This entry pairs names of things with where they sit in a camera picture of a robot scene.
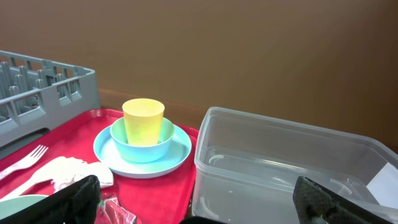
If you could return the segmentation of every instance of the light blue plate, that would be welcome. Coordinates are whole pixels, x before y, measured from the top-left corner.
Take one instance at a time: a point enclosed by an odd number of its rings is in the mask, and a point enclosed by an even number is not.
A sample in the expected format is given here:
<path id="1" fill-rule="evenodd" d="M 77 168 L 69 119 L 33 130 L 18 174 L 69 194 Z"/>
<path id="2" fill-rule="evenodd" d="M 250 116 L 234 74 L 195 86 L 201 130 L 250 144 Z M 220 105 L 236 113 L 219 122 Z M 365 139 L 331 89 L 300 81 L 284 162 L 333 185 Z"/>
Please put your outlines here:
<path id="1" fill-rule="evenodd" d="M 191 139 L 185 131 L 174 126 L 173 139 L 165 156 L 148 163 L 129 162 L 120 156 L 110 129 L 109 126 L 97 135 L 94 140 L 94 153 L 115 174 L 125 177 L 146 179 L 168 174 L 177 169 L 191 152 Z"/>

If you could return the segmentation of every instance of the light blue bowl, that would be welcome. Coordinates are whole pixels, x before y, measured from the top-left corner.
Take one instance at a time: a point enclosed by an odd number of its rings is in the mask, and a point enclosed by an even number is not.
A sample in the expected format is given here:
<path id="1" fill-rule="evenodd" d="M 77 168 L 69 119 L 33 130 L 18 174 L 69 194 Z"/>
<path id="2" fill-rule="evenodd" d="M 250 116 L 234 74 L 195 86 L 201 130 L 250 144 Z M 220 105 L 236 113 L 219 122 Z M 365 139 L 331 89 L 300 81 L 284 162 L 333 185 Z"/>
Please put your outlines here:
<path id="1" fill-rule="evenodd" d="M 127 143 L 124 118 L 119 118 L 111 126 L 111 136 L 120 156 L 131 162 L 146 163 L 163 157 L 169 150 L 174 135 L 174 124 L 163 118 L 159 142 L 153 146 L 131 146 Z"/>

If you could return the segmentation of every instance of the stacked dishes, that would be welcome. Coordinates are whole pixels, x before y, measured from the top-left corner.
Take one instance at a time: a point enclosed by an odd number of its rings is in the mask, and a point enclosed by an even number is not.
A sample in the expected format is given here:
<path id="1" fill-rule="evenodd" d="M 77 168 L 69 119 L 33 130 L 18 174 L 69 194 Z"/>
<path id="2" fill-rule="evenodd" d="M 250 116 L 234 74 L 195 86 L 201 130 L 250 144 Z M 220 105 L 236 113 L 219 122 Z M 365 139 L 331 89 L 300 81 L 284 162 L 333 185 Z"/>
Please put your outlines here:
<path id="1" fill-rule="evenodd" d="M 164 105 L 135 99 L 123 104 L 124 117 L 102 130 L 94 153 L 114 173 L 153 178 L 178 168 L 191 151 L 188 135 L 163 118 Z"/>

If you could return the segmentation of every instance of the red tray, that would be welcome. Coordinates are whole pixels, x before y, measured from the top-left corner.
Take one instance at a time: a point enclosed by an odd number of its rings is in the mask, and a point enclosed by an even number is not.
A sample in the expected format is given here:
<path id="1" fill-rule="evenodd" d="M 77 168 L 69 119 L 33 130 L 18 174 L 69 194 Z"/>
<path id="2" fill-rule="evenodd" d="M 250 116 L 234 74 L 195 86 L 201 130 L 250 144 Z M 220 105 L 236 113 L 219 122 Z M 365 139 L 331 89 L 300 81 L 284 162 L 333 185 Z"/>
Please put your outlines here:
<path id="1" fill-rule="evenodd" d="M 18 170 L 0 180 L 0 198 L 27 181 L 44 164 L 58 156 L 83 159 L 88 163 L 97 162 L 93 142 L 98 133 L 111 125 L 123 112 L 109 109 L 91 110 L 66 122 L 15 153 L 0 160 L 0 170 L 28 155 L 37 145 L 49 147 L 44 156 L 31 168 Z M 195 182 L 196 168 L 193 163 L 198 130 L 179 125 L 192 142 L 191 154 L 175 171 L 154 179 L 130 179 L 117 174 L 114 185 L 103 192 L 115 192 L 120 204 L 141 218 L 143 224 L 178 223 L 181 221 L 191 197 Z M 25 194 L 51 195 L 54 191 L 50 182 L 32 187 Z"/>

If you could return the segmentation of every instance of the green plate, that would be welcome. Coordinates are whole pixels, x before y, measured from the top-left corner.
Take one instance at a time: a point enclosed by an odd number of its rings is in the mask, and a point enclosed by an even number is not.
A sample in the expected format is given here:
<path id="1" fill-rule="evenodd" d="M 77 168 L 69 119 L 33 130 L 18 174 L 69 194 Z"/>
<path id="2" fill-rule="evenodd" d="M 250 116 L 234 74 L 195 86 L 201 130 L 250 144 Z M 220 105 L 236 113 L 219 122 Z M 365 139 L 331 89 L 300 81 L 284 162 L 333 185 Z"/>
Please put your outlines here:
<path id="1" fill-rule="evenodd" d="M 23 195 L 0 202 L 0 220 L 17 213 L 46 197 L 47 195 Z"/>

